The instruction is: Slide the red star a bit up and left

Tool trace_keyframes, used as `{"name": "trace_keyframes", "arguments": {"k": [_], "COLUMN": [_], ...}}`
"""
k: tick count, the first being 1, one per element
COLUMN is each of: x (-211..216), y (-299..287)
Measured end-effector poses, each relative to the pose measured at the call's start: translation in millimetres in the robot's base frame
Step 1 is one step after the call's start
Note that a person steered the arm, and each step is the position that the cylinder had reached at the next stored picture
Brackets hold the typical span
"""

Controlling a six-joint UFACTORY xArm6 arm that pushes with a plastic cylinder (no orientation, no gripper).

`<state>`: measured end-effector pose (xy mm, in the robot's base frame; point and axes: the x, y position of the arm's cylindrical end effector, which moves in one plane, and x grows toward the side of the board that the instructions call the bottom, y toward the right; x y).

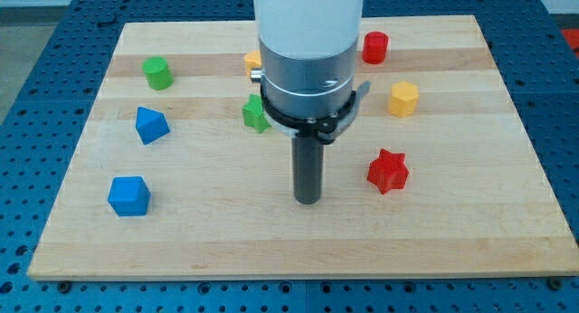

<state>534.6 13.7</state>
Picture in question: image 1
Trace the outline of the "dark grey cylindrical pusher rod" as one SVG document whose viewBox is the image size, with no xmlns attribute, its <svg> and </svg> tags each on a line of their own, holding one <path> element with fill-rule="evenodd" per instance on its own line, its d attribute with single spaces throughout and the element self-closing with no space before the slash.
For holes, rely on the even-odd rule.
<svg viewBox="0 0 579 313">
<path fill-rule="evenodd" d="M 321 196 L 324 148 L 312 138 L 293 138 L 291 145 L 294 197 L 314 204 Z"/>
</svg>

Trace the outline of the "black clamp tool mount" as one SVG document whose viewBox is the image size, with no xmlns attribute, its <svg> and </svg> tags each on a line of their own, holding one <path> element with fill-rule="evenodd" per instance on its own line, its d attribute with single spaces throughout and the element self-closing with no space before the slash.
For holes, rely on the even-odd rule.
<svg viewBox="0 0 579 313">
<path fill-rule="evenodd" d="M 290 138 L 312 138 L 321 145 L 329 145 L 352 124 L 370 86 L 370 81 L 364 81 L 357 90 L 351 91 L 349 99 L 340 109 L 313 119 L 293 118 L 275 109 L 260 86 L 263 115 L 272 127 Z"/>
</svg>

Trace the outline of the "orange block behind arm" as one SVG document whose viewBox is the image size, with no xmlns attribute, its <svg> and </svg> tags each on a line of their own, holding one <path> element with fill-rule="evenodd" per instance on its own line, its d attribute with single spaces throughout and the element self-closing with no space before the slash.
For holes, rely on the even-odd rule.
<svg viewBox="0 0 579 313">
<path fill-rule="evenodd" d="M 261 52 L 248 52 L 243 56 L 246 76 L 251 82 L 261 81 Z"/>
</svg>

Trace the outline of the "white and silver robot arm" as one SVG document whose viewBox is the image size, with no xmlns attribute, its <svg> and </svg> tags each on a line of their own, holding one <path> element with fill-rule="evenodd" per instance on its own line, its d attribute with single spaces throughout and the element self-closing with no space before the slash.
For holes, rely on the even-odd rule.
<svg viewBox="0 0 579 313">
<path fill-rule="evenodd" d="M 293 191 L 321 196 L 324 147 L 354 121 L 369 82 L 353 86 L 364 0 L 253 0 L 264 116 L 292 145 Z"/>
</svg>

